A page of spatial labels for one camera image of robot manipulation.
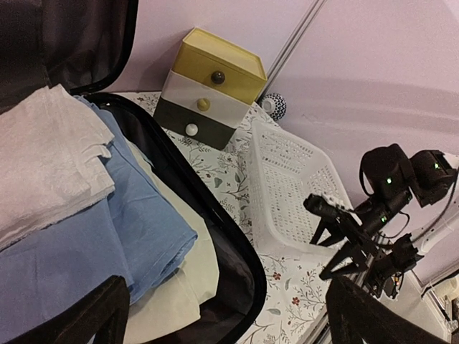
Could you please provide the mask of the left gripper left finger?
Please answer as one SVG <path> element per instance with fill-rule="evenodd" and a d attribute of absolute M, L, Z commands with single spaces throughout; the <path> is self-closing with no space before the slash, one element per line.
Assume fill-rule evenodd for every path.
<path fill-rule="evenodd" d="M 2 343 L 122 343 L 130 295 L 111 276 L 79 300 L 46 307 L 36 282 L 1 283 Z"/>

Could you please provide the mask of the yellow and white storage box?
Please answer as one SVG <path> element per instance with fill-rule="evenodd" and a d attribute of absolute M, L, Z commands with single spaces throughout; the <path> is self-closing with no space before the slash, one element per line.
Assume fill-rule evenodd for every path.
<path fill-rule="evenodd" d="M 181 42 L 153 117 L 165 129 L 222 150 L 266 82 L 256 54 L 195 27 Z"/>

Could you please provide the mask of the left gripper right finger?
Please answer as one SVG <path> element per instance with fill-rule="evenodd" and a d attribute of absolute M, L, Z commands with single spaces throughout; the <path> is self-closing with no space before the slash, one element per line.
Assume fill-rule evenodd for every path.
<path fill-rule="evenodd" d="M 331 280 L 326 308 L 333 343 L 444 343 L 392 312 L 347 277 Z"/>

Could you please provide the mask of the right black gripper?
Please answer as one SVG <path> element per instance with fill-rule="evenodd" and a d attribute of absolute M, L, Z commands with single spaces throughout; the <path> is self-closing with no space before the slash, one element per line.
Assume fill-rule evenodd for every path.
<path fill-rule="evenodd" d="M 319 278 L 326 281 L 344 275 L 367 272 L 369 270 L 369 257 L 377 253 L 376 244 L 372 240 L 373 237 L 378 234 L 384 239 L 390 240 L 400 235 L 410 222 L 410 215 L 403 212 L 403 208 L 411 200 L 411 193 L 399 193 L 392 199 L 370 196 L 355 209 L 345 207 L 343 202 L 335 200 L 333 206 L 341 213 L 351 215 L 358 225 L 357 231 L 365 239 L 362 242 L 346 240 L 345 244 L 322 269 Z M 406 217 L 405 225 L 395 235 L 381 234 L 381 230 L 398 214 Z M 344 240 L 340 220 L 340 217 L 335 219 L 322 217 L 310 244 L 330 247 Z M 325 231 L 329 233 L 329 236 L 322 242 L 318 242 Z"/>

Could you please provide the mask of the white garment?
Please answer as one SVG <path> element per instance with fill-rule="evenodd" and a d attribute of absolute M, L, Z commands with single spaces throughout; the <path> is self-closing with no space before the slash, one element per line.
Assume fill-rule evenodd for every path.
<path fill-rule="evenodd" d="M 57 85 L 1 114 L 1 248 L 115 190 L 102 163 L 114 139 L 89 106 Z"/>

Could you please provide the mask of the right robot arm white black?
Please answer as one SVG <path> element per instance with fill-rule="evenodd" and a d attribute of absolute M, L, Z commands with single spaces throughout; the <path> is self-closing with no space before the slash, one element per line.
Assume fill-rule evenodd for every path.
<path fill-rule="evenodd" d="M 373 191 L 355 209 L 326 193 L 311 193 L 303 202 L 307 211 L 320 218 L 312 244 L 329 247 L 345 242 L 319 277 L 326 281 L 363 272 L 363 285 L 371 294 L 395 297 L 404 274 L 458 222 L 458 197 L 454 195 L 458 157 L 439 150 L 421 150 L 408 157 L 394 143 L 363 155 L 359 181 L 362 186 L 369 184 Z M 377 241 L 383 228 L 411 200 L 425 207 L 444 198 L 448 199 L 445 208 L 429 224 L 397 239 L 387 237 L 385 243 Z"/>

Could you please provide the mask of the right metal wall post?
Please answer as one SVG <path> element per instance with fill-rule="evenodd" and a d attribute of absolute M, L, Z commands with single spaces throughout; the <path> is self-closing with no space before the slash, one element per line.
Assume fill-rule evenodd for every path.
<path fill-rule="evenodd" d="M 308 7 L 305 14 L 301 17 L 301 20 L 295 26 L 294 30 L 288 37 L 287 41 L 283 45 L 270 69 L 268 70 L 268 81 L 262 93 L 267 92 L 268 89 L 272 86 L 280 74 L 282 68 L 285 66 L 286 62 L 292 55 L 293 51 L 298 46 L 301 38 L 306 33 L 306 30 L 312 25 L 314 19 L 318 16 L 325 3 L 326 0 L 314 0 L 311 2 L 311 5 Z"/>

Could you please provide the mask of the beige folded garment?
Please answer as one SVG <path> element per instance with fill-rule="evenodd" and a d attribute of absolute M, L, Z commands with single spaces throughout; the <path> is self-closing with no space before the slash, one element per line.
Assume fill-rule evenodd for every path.
<path fill-rule="evenodd" d="M 139 148 L 131 142 L 128 146 L 157 189 L 198 235 L 179 268 L 130 307 L 123 342 L 147 343 L 200 319 L 200 305 L 216 295 L 219 267 L 203 218 L 153 173 Z"/>

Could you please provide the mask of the light blue garment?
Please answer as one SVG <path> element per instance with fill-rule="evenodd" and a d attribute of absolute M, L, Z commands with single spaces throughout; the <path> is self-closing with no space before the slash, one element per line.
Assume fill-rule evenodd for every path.
<path fill-rule="evenodd" d="M 184 260 L 197 233 L 137 163 L 114 116 L 92 106 L 114 135 L 103 161 L 114 192 L 1 252 L 3 343 L 64 312 L 117 275 L 132 302 Z"/>

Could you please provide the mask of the floral white tablecloth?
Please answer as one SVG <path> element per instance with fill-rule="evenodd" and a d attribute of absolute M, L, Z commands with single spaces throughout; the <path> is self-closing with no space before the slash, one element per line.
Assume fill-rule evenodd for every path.
<path fill-rule="evenodd" d="M 307 343 L 325 314 L 321 269 L 334 247 L 311 244 L 319 219 L 303 201 L 349 202 L 331 159 L 252 105 L 217 150 L 161 128 L 157 92 L 116 95 L 113 112 L 157 175 L 209 224 L 220 264 L 216 296 L 199 322 L 165 343 Z"/>

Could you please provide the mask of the black white patterned cloth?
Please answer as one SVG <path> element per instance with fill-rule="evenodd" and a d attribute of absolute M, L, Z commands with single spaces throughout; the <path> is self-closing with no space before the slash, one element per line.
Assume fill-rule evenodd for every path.
<path fill-rule="evenodd" d="M 275 121 L 281 120 L 287 113 L 287 102 L 278 93 L 266 94 L 260 101 L 260 107 Z"/>

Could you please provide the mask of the white plastic mesh basket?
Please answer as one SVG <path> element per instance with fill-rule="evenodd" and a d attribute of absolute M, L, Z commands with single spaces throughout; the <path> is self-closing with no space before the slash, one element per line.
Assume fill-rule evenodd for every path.
<path fill-rule="evenodd" d="M 325 193 L 351 207 L 331 159 L 320 148 L 255 120 L 247 174 L 252 235 L 259 252 L 331 256 L 337 251 L 337 245 L 310 244 L 320 219 L 303 206 L 310 194 Z"/>

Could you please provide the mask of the pink and teal kids suitcase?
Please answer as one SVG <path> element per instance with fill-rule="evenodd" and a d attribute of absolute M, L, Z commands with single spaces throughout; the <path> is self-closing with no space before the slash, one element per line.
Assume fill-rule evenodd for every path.
<path fill-rule="evenodd" d="M 155 118 L 106 92 L 137 1 L 1 3 L 1 341 L 236 343 L 255 250 Z"/>

